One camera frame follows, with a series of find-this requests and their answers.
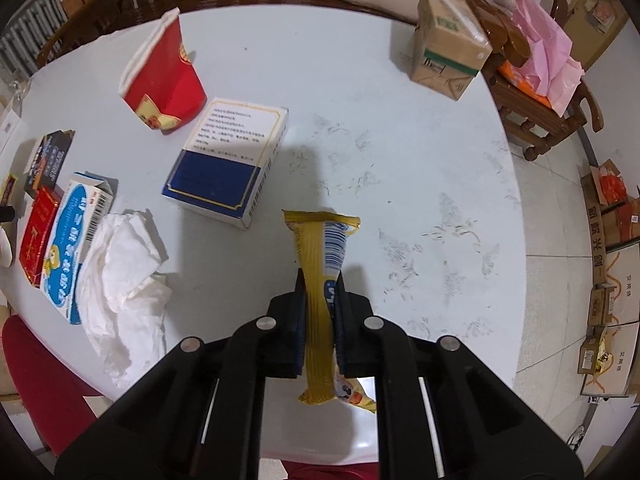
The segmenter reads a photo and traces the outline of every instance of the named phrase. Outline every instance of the white tissue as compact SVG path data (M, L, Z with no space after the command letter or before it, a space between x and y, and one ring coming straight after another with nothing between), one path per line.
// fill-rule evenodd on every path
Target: white tissue
M119 388L128 388L166 353L164 307L171 289L140 213L108 214L98 225L76 285L86 332Z

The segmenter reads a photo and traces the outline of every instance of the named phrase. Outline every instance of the green stripe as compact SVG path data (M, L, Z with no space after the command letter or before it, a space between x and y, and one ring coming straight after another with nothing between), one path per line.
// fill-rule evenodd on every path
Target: green stripe
M476 69L471 68L469 66L463 65L462 63L456 63L452 59L449 59L449 58L444 57L444 56L440 56L439 54L436 54L435 52L432 52L428 48L424 49L423 56L424 57L428 57L429 59L433 59L434 61L436 61L438 63L442 63L443 65L447 65L447 66L450 66L452 68L455 68L459 72L462 72L463 74L467 74L467 75L470 75L470 76L476 76L478 74L478 72L480 72L479 70L476 70Z

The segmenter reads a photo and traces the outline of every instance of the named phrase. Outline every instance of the barcode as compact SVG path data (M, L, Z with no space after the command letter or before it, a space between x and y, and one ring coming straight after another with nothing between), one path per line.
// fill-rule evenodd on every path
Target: barcode
M347 245L347 226L340 222L324 224L324 268L325 274L331 275L333 270L340 273L344 261L344 249Z
M258 204L258 199L260 198L260 193L262 193L262 186L264 186L264 181L267 180L267 175L269 174L269 170L271 169L271 159L267 162L267 167L262 174L262 178L260 179L260 184L258 184L258 191L255 193L254 201L249 208L249 218L254 215L254 210L256 205Z
M95 230L98 228L98 224L100 223L100 218L102 218L102 213L104 212L104 208L107 205L107 196L100 195L98 198L98 202L95 204L94 214L91 216L91 221L89 222L89 227L86 230L85 239L89 243L94 240Z
M582 358L582 368L584 370L591 370L593 365L593 350L585 350L584 357Z

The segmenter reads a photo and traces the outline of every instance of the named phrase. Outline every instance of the round table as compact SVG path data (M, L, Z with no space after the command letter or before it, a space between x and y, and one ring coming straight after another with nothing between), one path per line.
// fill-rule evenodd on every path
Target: round table
M111 211L152 217L168 258L161 271L174 291L167 348L188 335L230 336L265 313L273 296L293 290L293 236L281 210L330 208L362 219L348 240L347 290L366 295L410 335L457 335L511 384L524 320L524 228L510 150L484 80L476 77L458 102L411 82L412 28L365 14L245 6L192 12L180 22L209 99L290 110L249 230L161 196L194 123L163 136L116 92L153 23L99 38L40 70L0 170L22 171L43 134L76 131L58 184L64 188L73 171L115 179ZM82 327L29 285L19 263L1 270L0 288L65 365L108 397L122 393ZM372 380L365 384L371 391ZM302 405L303 387L302 379L268 381L262 456L377 460L373 414L338 401Z

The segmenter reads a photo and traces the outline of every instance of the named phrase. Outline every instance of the silver bolt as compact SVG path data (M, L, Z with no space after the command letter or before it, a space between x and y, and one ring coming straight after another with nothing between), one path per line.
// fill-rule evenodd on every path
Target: silver bolt
M460 348L460 341L452 335L446 335L440 340L440 346L442 346L445 350L449 350L450 352L455 352L458 348Z
M378 316L369 316L364 320L364 326L369 330L380 330L385 325L385 322Z
M273 317L263 316L255 322L255 325L260 330L271 330L277 325L277 322L275 319L273 319Z
M180 342L180 350L183 352L195 352L200 348L200 340L197 337L187 337Z

